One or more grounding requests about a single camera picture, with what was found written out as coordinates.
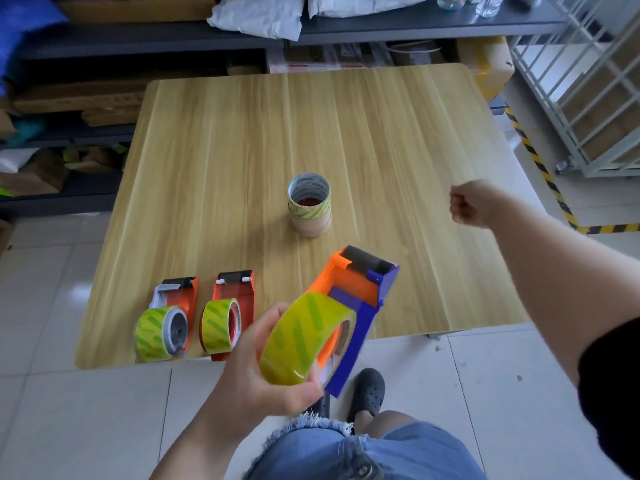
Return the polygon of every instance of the left hand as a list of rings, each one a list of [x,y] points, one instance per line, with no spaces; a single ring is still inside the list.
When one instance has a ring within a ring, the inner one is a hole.
[[[225,436],[242,441],[267,416],[299,414],[323,395],[313,380],[295,386],[269,384],[258,359],[264,345],[289,306],[277,303],[240,336],[225,370],[198,415]]]

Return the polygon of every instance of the cardboard box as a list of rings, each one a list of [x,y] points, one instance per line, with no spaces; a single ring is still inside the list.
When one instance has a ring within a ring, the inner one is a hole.
[[[148,80],[111,80],[48,84],[16,95],[14,106],[25,114],[140,106]]]
[[[62,158],[43,148],[18,173],[0,173],[0,188],[13,196],[54,194],[62,190],[68,176]]]
[[[491,102],[515,71],[506,38],[460,38],[456,44],[460,63],[469,68],[484,99]]]
[[[63,151],[65,167],[83,173],[108,173],[122,167],[122,157],[110,148],[78,146]]]
[[[216,0],[65,0],[56,3],[72,23],[204,21]]]
[[[225,53],[227,75],[264,74],[264,50],[229,50]]]
[[[15,128],[11,118],[4,111],[0,110],[0,139],[7,139],[15,134]]]
[[[138,122],[140,106],[116,107],[113,109],[85,109],[81,116],[91,127],[129,125]]]
[[[388,67],[393,60],[384,43],[310,45],[269,48],[269,73]]]

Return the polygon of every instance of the wooden table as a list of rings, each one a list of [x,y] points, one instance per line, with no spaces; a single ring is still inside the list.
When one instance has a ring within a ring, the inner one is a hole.
[[[317,239],[287,215],[304,171],[332,185]],[[451,184],[478,177],[539,205],[459,64],[154,82],[76,364],[133,364],[134,325],[165,278],[200,277],[199,317],[219,272],[252,269],[260,311],[297,298],[347,244],[401,265],[372,339],[524,321],[492,234],[449,215]],[[203,355],[194,338],[188,357]]]

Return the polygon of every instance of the packing tape roll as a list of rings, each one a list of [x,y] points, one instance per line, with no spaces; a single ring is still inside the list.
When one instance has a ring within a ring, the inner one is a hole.
[[[290,181],[289,216],[305,237],[318,237],[331,226],[331,185],[322,175],[302,173]]]
[[[263,377],[284,386],[305,382],[318,356],[340,355],[346,349],[355,322],[356,312],[333,298],[320,291],[304,293],[267,339],[259,361]],[[331,340],[338,328],[339,337]]]
[[[184,350],[188,336],[187,315],[180,307],[149,308],[134,331],[136,354],[143,362],[172,359]]]
[[[200,342],[209,355],[231,352],[242,331],[240,306],[236,298],[208,302],[200,320]]]

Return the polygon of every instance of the cardboard tape core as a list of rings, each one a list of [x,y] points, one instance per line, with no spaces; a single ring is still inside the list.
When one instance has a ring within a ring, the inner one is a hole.
[[[331,226],[331,185],[322,175],[302,173],[290,181],[289,216],[305,237],[318,237]]]

